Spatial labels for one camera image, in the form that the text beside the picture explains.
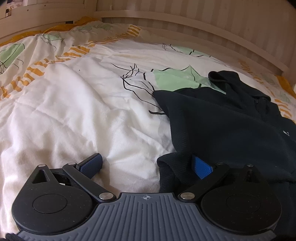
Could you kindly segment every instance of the white wooden headboard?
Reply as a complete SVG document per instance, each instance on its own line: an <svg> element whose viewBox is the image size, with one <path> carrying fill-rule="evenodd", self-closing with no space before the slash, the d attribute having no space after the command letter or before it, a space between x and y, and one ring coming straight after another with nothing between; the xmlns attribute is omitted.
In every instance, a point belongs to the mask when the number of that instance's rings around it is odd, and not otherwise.
<svg viewBox="0 0 296 241"><path fill-rule="evenodd" d="M0 19L3 38L82 16L202 40L296 84L296 9L286 0L28 0Z"/></svg>

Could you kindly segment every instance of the metal rivet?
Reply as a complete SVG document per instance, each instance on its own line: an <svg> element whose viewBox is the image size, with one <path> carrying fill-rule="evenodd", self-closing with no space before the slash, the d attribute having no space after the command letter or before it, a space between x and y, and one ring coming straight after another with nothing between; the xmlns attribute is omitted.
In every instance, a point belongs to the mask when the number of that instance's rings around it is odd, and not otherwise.
<svg viewBox="0 0 296 241"><path fill-rule="evenodd" d="M192 192L183 192L180 197L184 200L191 200L194 199L195 195Z"/></svg>
<svg viewBox="0 0 296 241"><path fill-rule="evenodd" d="M113 198L114 195L110 192L103 192L99 195L99 198L102 199L102 200L109 200L111 198Z"/></svg>

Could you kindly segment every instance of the bed sheet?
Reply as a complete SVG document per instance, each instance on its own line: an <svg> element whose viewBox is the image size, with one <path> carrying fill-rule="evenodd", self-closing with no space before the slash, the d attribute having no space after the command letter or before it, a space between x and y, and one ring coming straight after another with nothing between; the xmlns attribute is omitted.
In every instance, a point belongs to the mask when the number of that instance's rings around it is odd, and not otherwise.
<svg viewBox="0 0 296 241"><path fill-rule="evenodd" d="M210 71L237 71L296 121L296 100L279 78L231 66L198 50L147 44L129 24L94 21L0 47L0 229L17 232L11 205L38 164L61 168L95 152L94 181L120 192L157 192L156 160L173 152L168 118L154 90L209 87Z"/></svg>

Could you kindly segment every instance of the headboard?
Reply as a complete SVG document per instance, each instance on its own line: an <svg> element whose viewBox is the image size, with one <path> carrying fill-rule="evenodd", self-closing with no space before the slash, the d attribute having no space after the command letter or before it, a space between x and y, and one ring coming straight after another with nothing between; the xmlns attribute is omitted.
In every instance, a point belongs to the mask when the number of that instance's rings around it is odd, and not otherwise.
<svg viewBox="0 0 296 241"><path fill-rule="evenodd" d="M296 83L296 9L286 0L28 0L0 19L1 38L82 16L202 42Z"/></svg>

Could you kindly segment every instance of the crosshair symbol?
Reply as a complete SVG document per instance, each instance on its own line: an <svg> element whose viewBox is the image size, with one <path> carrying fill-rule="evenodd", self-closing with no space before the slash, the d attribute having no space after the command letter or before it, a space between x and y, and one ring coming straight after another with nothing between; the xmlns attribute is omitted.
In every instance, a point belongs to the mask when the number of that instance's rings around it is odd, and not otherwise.
<svg viewBox="0 0 296 241"><path fill-rule="evenodd" d="M145 196L143 197L143 199L145 199L146 201L149 200L150 198L152 198L152 197L150 197L150 196L148 196L148 195L145 195Z"/></svg>

